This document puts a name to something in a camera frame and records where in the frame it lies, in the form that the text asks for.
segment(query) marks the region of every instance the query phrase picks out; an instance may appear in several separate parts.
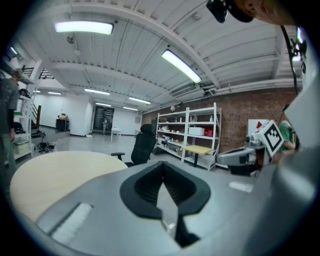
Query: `small table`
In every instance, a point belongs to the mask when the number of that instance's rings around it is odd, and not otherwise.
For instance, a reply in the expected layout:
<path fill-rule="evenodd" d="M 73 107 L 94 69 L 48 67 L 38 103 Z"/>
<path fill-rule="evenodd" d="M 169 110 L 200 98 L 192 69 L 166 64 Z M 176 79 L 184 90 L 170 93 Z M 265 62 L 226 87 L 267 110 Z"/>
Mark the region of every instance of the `small table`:
<path fill-rule="evenodd" d="M 35 157 L 13 175 L 10 197 L 14 208 L 31 221 L 57 201 L 98 177 L 128 168 L 117 158 L 91 151 L 60 151 Z"/>
<path fill-rule="evenodd" d="M 198 155 L 205 155 L 205 154 L 209 153 L 210 151 L 212 151 L 212 148 L 204 147 L 204 146 L 197 146 L 197 145 L 182 146 L 181 148 L 183 150 L 187 150 L 187 151 L 195 153 L 194 163 L 193 163 L 194 167 L 197 167 Z"/>
<path fill-rule="evenodd" d="M 117 128 L 117 127 L 112 127 L 111 128 L 111 143 L 112 143 L 112 135 L 113 133 L 116 133 L 117 135 L 119 135 L 119 139 L 121 138 L 121 129 Z"/>

